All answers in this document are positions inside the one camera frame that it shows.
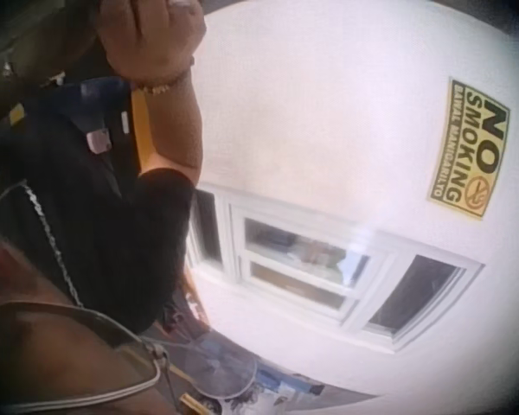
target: window frame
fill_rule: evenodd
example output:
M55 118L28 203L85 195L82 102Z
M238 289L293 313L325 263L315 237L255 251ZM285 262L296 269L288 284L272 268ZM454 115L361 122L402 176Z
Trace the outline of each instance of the window frame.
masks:
M366 344L386 353L396 353L415 341L442 318L463 296L484 266L477 261L446 252L410 239L390 235L379 230L353 224L344 220L317 214L283 202L268 201L255 195L203 184L200 190L215 198L215 217L220 238L222 269L216 275L227 284L261 297L275 304L290 317L304 313L320 328L345 335L353 342ZM321 242L369 255L369 261L357 283L352 287L337 289L336 283L323 281L307 272L292 269L290 265L268 259L246 248L245 220L256 220ZM196 229L191 221L188 237L188 259L191 269L212 270L207 260L201 260L196 248L200 246ZM426 307L417 313L395 334L369 327L369 320L385 303L405 276L416 255L453 265L458 268ZM306 282L330 292L345 292L347 298L340 310L315 303L300 295L272 286L253 278L251 262L281 272L290 278Z

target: window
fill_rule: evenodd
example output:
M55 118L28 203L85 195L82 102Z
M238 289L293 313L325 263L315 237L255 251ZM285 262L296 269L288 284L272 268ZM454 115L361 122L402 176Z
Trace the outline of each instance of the window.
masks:
M416 255L390 297L369 320L375 328L395 335L433 300L458 268Z
M190 212L190 244L194 262L208 261L221 264L221 245L215 212L215 197L209 192L196 190Z
M395 352L457 302L482 265L431 246L274 201L198 191L190 264L268 307Z

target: hand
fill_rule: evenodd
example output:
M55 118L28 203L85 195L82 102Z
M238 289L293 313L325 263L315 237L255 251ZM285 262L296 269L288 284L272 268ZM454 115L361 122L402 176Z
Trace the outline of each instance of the hand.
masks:
M189 69L206 25L198 0L102 0L97 30L119 75L154 86Z

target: black sleeve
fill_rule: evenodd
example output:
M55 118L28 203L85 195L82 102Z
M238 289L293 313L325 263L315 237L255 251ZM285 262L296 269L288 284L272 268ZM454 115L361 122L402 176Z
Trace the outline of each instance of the black sleeve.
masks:
M107 314L137 333L159 317L183 277L194 190L182 173L154 169L138 178L129 206L114 221L123 224L108 238L115 249L104 250L114 258L102 261L103 272L115 278Z

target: white wall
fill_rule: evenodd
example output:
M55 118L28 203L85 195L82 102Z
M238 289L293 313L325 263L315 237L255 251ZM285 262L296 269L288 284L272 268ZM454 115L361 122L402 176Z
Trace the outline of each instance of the white wall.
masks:
M208 17L196 62L204 182L486 264L438 325L396 355L197 276L214 327L291 370L385 395L327 415L474 412L519 387L519 40L424 1L256 0ZM427 201L450 77L511 110L482 221Z

